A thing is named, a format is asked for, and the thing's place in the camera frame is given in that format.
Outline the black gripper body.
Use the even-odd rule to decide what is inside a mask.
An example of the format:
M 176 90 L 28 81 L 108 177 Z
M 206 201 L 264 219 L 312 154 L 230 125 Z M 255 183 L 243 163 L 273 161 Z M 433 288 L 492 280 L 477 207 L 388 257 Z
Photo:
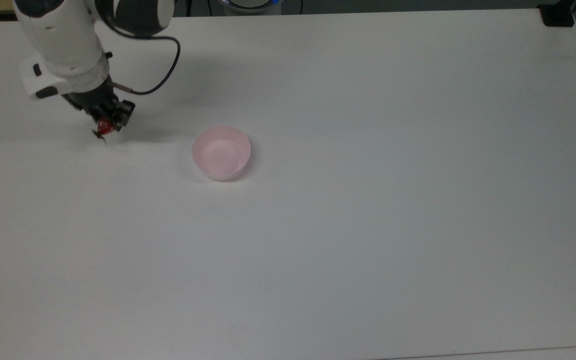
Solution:
M 91 117 L 113 117 L 122 109 L 110 75 L 90 91 L 70 92 L 62 95 L 62 98 L 74 109 L 84 111 Z

